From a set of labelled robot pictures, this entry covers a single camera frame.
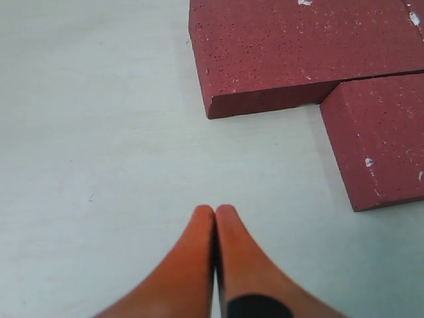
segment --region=white paint fleck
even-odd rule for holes
[[[308,0],[297,0],[298,5],[312,5],[312,1]]]
[[[375,161],[371,158],[365,158],[365,166],[367,168],[372,167],[375,164]]]
[[[418,27],[418,26],[419,26],[420,20],[419,20],[419,17],[418,17],[418,15],[417,15],[417,13],[415,13],[415,12],[413,12],[413,11],[412,11],[412,12],[409,14],[409,18],[411,19],[411,21],[412,21],[413,25],[415,25],[416,27]]]

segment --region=white surface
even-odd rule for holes
[[[316,106],[208,121],[187,12],[0,1],[0,317],[95,314],[200,203],[346,314],[422,317],[424,204],[353,213]]]

